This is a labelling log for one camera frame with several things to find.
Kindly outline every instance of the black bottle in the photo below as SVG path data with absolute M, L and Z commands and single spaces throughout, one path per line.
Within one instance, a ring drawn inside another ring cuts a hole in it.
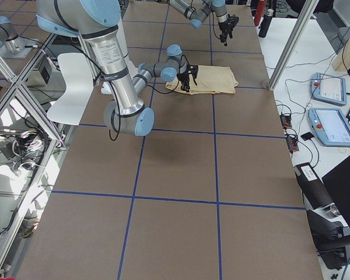
M 258 36 L 261 38 L 266 37 L 268 28 L 270 27 L 270 23 L 272 20 L 272 15 L 274 14 L 274 10 L 268 9 L 267 13 L 264 15 L 261 26 L 260 26 L 260 31 Z

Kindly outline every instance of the folded cloth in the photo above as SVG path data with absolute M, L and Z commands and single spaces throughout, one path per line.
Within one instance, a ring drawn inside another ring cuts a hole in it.
M 176 92 L 197 95 L 199 93 L 235 93 L 235 86 L 239 85 L 231 68 L 205 65 L 198 66 L 196 82 L 197 86 L 190 76 L 190 92 L 180 89 L 181 83 L 178 83 L 177 78 L 170 83 L 166 83 L 166 88 L 173 90 L 176 87 L 174 90 Z

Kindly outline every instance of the tablet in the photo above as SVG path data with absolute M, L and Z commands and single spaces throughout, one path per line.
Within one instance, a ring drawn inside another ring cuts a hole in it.
M 310 108 L 309 119 L 324 146 L 350 147 L 350 125 L 340 109 Z
M 312 79 L 311 92 L 313 99 L 340 106 L 346 105 L 347 94 L 344 78 L 315 73 Z

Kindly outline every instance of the yellow towel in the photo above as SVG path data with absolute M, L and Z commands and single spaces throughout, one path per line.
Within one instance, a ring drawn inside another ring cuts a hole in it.
M 175 78 L 172 82 L 166 83 L 166 88 L 173 90 L 177 82 L 178 80 Z M 235 93 L 235 86 L 239 85 L 229 67 L 205 65 L 198 66 L 196 82 L 197 86 L 190 76 L 190 92 L 181 90 L 181 83 L 178 84 L 175 91 L 189 95 L 196 95 L 199 93 Z

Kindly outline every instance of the brown table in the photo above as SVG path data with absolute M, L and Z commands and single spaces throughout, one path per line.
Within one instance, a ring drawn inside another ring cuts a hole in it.
M 133 62 L 179 44 L 192 64 L 230 66 L 236 94 L 142 97 L 144 138 L 111 142 L 93 93 L 18 280 L 322 279 L 250 9 L 228 47 L 173 8 L 130 2 Z M 159 79 L 155 88 L 166 90 Z

